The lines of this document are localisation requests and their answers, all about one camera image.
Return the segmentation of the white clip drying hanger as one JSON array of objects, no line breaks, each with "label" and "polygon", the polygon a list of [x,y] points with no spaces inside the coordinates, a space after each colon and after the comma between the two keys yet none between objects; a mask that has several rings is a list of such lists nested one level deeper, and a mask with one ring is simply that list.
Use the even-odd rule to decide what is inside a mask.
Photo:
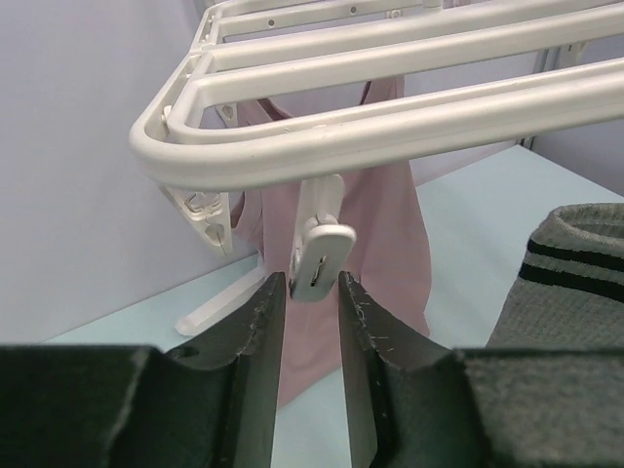
[{"label": "white clip drying hanger", "polygon": [[230,192],[619,119],[623,62],[490,81],[380,103],[335,105],[240,127],[244,101],[376,82],[619,35],[619,1],[489,1],[368,23],[218,44],[218,33],[372,11],[332,1],[209,8],[195,41],[130,131],[146,174],[204,242],[232,250]]}]

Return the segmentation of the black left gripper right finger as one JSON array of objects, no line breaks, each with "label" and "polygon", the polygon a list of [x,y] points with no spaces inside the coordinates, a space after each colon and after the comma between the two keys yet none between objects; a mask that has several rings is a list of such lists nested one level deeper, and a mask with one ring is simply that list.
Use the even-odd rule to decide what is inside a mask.
[{"label": "black left gripper right finger", "polygon": [[619,467],[623,351],[448,349],[338,278],[356,467]]}]

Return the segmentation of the pink tank top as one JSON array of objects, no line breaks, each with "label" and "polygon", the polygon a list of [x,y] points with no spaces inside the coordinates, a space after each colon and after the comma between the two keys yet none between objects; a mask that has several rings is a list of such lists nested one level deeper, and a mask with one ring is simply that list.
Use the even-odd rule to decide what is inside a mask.
[{"label": "pink tank top", "polygon": [[285,406],[340,365],[340,271],[408,326],[428,332],[428,236],[407,161],[324,179],[343,192],[339,215],[300,214],[310,182],[246,191],[232,228],[259,252],[267,272],[290,275],[278,404]]}]

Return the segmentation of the white clothespin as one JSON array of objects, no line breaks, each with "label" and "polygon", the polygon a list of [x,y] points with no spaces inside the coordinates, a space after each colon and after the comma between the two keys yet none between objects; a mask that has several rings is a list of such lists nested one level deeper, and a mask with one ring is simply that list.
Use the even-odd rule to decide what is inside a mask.
[{"label": "white clothespin", "polygon": [[300,184],[289,272],[294,301],[324,299],[356,243],[356,230],[339,222],[344,189],[341,175]]}]

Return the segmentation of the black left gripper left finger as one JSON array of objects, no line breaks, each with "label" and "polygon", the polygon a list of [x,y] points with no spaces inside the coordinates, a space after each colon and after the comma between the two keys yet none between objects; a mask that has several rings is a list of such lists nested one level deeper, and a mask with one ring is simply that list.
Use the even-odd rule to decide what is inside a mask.
[{"label": "black left gripper left finger", "polygon": [[5,467],[267,467],[286,279],[190,341],[1,350]]}]

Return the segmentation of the grey striped sock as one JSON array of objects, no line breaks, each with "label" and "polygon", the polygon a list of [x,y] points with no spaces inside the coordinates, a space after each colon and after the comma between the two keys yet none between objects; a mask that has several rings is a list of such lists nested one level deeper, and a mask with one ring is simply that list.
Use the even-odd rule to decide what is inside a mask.
[{"label": "grey striped sock", "polygon": [[552,210],[531,233],[490,346],[623,343],[623,206]]}]

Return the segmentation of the grey metal clothes stand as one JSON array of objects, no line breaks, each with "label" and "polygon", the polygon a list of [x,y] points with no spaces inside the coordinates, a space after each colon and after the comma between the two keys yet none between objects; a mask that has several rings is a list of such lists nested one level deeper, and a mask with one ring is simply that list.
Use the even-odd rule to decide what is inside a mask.
[{"label": "grey metal clothes stand", "polygon": [[222,321],[244,305],[264,283],[262,267],[257,266],[232,285],[175,323],[183,336],[196,336]]}]

